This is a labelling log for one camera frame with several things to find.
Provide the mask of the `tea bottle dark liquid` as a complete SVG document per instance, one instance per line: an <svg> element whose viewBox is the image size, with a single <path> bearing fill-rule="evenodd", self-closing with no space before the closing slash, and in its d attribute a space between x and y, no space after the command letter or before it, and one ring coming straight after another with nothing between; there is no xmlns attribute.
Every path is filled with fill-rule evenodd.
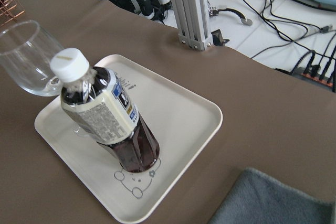
<svg viewBox="0 0 336 224"><path fill-rule="evenodd" d="M126 171L156 163L159 143L112 70L92 67L77 48L57 53L50 68L62 82L62 109Z"/></svg>

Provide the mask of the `copper wire bottle basket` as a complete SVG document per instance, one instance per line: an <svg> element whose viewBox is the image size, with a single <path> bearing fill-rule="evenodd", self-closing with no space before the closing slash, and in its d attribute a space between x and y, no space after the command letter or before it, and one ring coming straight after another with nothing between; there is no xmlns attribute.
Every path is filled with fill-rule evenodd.
<svg viewBox="0 0 336 224"><path fill-rule="evenodd" d="M19 0L1 0L1 26L16 20L24 12Z"/></svg>

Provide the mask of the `cream rabbit tray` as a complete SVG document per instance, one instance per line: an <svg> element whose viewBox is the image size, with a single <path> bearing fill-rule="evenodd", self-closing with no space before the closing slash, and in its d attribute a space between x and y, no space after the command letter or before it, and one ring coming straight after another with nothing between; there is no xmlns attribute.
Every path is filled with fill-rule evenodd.
<svg viewBox="0 0 336 224"><path fill-rule="evenodd" d="M121 223L145 220L220 128L213 102L121 56L98 62L115 72L160 145L159 160L141 173L126 172L54 99L35 129L83 184Z"/></svg>

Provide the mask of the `grey folded cloth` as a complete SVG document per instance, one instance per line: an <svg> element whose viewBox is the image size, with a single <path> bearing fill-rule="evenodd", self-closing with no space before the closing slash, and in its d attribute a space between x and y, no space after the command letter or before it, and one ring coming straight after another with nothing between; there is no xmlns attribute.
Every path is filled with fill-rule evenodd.
<svg viewBox="0 0 336 224"><path fill-rule="evenodd" d="M314 198L254 168L245 169L210 223L335 223L335 201Z"/></svg>

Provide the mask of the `clear wine glass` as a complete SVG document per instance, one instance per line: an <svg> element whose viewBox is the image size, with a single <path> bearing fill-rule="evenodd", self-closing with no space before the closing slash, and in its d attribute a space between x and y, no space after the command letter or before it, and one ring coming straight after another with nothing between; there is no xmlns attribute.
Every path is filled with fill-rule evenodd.
<svg viewBox="0 0 336 224"><path fill-rule="evenodd" d="M62 95L64 83L50 68L65 48L37 21L15 23L1 32L1 65L25 91L41 97Z"/></svg>

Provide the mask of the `aluminium frame post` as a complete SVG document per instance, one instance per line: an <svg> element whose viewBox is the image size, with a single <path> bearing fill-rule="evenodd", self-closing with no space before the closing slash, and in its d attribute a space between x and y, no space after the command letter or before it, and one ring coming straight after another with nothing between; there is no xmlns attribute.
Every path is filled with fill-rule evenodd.
<svg viewBox="0 0 336 224"><path fill-rule="evenodd" d="M179 41L204 51L213 44L207 0L171 0Z"/></svg>

